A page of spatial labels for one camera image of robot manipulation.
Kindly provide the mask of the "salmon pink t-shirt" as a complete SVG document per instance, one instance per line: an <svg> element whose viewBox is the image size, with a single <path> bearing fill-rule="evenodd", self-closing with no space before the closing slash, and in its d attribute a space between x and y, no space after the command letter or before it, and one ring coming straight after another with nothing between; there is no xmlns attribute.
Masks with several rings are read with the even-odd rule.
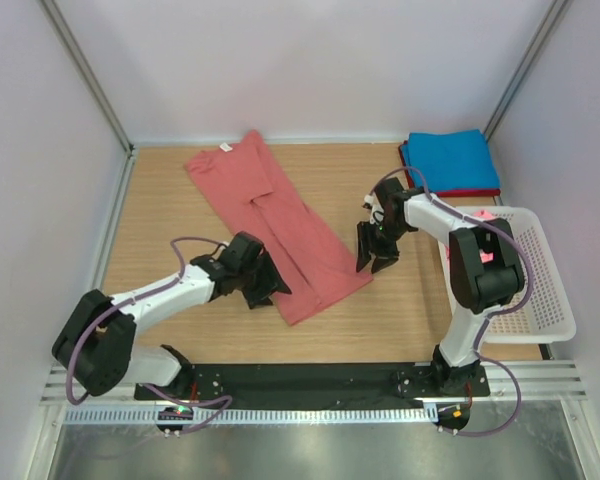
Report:
<svg viewBox="0 0 600 480"><path fill-rule="evenodd" d="M185 169L231 233L245 231L264 243L291 289L274 296L287 324L320 313L372 281L304 203L257 131L229 147L196 154Z"/></svg>

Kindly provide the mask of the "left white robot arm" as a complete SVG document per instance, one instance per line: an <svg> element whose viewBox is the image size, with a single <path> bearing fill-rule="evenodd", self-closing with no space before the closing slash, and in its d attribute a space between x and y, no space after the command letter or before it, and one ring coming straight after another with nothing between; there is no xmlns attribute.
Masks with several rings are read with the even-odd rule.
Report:
<svg viewBox="0 0 600 480"><path fill-rule="evenodd" d="M120 384L135 385L139 400L188 399L195 385L193 364L170 345L137 345L138 336L234 292L251 309L272 305L275 294L292 292L264 243L247 232L215 242L212 252L190 261L179 250L182 241L170 243L179 262L175 273L114 295L93 289L79 299L52 346L53 357L66 370L65 395L71 404Z"/></svg>

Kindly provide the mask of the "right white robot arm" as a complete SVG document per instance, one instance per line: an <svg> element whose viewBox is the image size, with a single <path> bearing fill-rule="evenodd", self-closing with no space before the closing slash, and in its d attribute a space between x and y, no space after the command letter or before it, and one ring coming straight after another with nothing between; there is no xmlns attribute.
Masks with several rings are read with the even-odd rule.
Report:
<svg viewBox="0 0 600 480"><path fill-rule="evenodd" d="M436 345L430 382L452 396L475 377L482 338L491 319L525 288L524 259L510 225L480 220L448 205L424 186L406 189L392 177L364 197L370 218L357 224L356 270L376 274L399 260L398 240L422 231L448 249L449 280L456 307Z"/></svg>

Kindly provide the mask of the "folded red t-shirt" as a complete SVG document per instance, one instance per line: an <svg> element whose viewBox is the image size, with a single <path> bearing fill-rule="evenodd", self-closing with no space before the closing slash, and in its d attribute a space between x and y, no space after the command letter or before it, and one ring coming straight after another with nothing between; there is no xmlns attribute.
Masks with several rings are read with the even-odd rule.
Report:
<svg viewBox="0 0 600 480"><path fill-rule="evenodd" d="M402 163L420 171L439 197L492 197L500 194L500 180L484 142L398 147Z"/></svg>

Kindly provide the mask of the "bright pink t-shirt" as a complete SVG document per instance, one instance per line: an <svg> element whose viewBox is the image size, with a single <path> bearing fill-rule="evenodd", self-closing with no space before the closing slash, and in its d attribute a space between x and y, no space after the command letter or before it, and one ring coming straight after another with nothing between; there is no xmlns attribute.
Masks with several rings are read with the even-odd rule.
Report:
<svg viewBox="0 0 600 480"><path fill-rule="evenodd" d="M494 215L492 215L490 212L488 212L487 210L484 210L484 209L471 213L471 216L479 218L484 221L495 219ZM480 253L481 262L483 264L486 264L486 263L492 261L494 258L493 253L486 252L483 248L479 248L479 253ZM448 247L445 248L445 255L446 255L447 263L450 263L450 249Z"/></svg>

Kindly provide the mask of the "folded blue t-shirt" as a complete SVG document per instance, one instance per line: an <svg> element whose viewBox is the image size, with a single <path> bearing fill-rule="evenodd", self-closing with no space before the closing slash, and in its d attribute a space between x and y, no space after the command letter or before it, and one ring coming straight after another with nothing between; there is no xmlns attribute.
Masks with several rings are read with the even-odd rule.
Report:
<svg viewBox="0 0 600 480"><path fill-rule="evenodd" d="M403 155L437 194L462 191L473 196L478 191L500 190L488 144L479 129L447 134L411 133Z"/></svg>

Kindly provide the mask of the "white plastic basket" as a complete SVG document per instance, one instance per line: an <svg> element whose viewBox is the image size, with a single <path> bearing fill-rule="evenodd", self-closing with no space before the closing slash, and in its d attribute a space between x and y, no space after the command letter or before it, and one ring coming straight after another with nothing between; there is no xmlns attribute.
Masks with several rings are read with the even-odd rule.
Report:
<svg viewBox="0 0 600 480"><path fill-rule="evenodd" d="M493 344L550 344L576 334L576 323L541 222L532 211L508 206L461 206L471 215L487 210L507 220L514 240L527 255L533 273L532 295L523 308L498 316L483 339Z"/></svg>

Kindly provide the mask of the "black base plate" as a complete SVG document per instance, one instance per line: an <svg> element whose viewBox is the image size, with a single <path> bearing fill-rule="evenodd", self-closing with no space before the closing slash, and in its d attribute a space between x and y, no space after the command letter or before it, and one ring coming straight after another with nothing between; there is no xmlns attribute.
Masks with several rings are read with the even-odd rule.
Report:
<svg viewBox="0 0 600 480"><path fill-rule="evenodd" d="M199 364L194 376L171 396L188 399L196 393L199 400L211 400L228 394L236 403L247 402L251 408L265 401L285 408L293 400L326 401L338 395L352 398L360 394L364 401L393 398L400 386L406 389L407 398L490 395L483 367L457 384L441 387L430 365L408 362Z"/></svg>

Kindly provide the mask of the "aluminium frame rail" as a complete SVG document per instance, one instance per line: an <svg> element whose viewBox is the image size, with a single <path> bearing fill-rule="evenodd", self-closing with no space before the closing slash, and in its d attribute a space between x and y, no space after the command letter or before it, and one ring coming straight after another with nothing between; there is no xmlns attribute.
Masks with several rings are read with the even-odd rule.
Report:
<svg viewBox="0 0 600 480"><path fill-rule="evenodd" d="M505 362L517 380L523 400L564 400L586 398L584 382L576 365L567 360L512 361ZM514 400L513 381L506 371L497 365L486 363L485 381L496 401ZM64 405L65 371L53 366L43 388L40 406Z"/></svg>

